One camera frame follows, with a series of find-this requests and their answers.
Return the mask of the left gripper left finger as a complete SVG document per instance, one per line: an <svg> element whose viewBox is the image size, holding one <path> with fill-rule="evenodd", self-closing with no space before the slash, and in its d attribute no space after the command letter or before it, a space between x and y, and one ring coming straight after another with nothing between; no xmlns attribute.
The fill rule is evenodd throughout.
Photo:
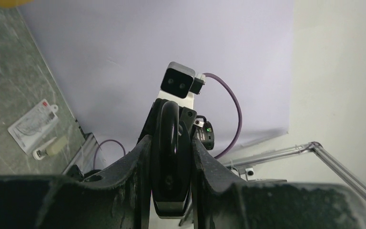
<svg viewBox="0 0 366 229"><path fill-rule="evenodd" d="M0 176L0 229L148 228L151 141L83 181Z"/></svg>

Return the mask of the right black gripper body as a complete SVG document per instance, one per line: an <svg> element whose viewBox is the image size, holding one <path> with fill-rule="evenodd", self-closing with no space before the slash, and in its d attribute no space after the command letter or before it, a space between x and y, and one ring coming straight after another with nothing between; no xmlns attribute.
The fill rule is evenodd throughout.
<svg viewBox="0 0 366 229"><path fill-rule="evenodd" d="M149 114L144 123L144 127L139 135L141 141L146 135L154 135L158 123L160 122L161 109L167 99L156 99L152 104ZM195 110L179 106L179 121L185 124L190 137L196 136L206 150L214 148L214 128L203 115L198 115Z"/></svg>

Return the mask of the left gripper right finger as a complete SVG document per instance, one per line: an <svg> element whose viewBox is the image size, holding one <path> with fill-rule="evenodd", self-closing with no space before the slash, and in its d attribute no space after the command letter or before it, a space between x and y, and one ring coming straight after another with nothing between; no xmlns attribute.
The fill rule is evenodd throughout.
<svg viewBox="0 0 366 229"><path fill-rule="evenodd" d="M366 229L363 200L348 184L245 181L193 148L196 229Z"/></svg>

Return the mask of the black padlock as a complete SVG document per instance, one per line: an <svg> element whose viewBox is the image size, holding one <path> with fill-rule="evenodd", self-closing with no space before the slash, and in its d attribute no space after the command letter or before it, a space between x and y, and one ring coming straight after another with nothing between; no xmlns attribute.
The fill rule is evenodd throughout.
<svg viewBox="0 0 366 229"><path fill-rule="evenodd" d="M173 101L162 105L151 148L151 188L157 215L162 219L181 218L191 192L191 140Z"/></svg>

